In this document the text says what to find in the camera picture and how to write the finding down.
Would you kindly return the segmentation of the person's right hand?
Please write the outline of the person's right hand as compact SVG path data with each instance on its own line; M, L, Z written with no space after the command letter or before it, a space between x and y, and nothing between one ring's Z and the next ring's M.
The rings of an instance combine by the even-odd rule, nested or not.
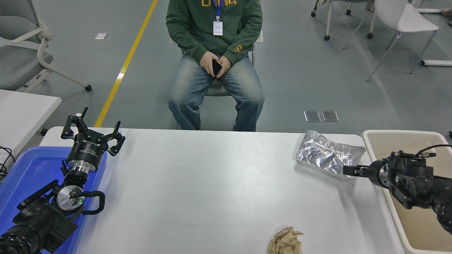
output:
M206 71L207 74L210 74L212 77L216 77L216 74L214 73L213 69L213 60L219 61L219 58L210 51L207 51L202 56L201 60L199 61L199 64Z

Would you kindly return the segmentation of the person's left hand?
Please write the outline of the person's left hand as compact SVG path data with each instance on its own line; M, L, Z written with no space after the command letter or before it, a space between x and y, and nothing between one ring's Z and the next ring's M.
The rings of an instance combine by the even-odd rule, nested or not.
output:
M225 56L221 56L217 61L222 65L221 71L216 75L216 78L221 78L231 68L231 61Z

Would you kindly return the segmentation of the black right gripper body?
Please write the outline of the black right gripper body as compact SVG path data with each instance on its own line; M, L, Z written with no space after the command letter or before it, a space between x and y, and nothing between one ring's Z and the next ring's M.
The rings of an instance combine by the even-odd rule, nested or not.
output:
M385 184L380 179L380 170L385 165L383 160L373 161L367 168L367 177L376 186L385 187Z

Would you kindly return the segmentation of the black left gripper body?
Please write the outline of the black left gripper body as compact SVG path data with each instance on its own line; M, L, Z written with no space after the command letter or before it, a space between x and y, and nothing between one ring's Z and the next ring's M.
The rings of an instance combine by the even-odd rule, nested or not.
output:
M73 166L78 161L84 161L91 166L99 166L104 152L108 148L105 142L99 141L103 134L96 131L80 132L74 137L74 145L66 158L66 164Z

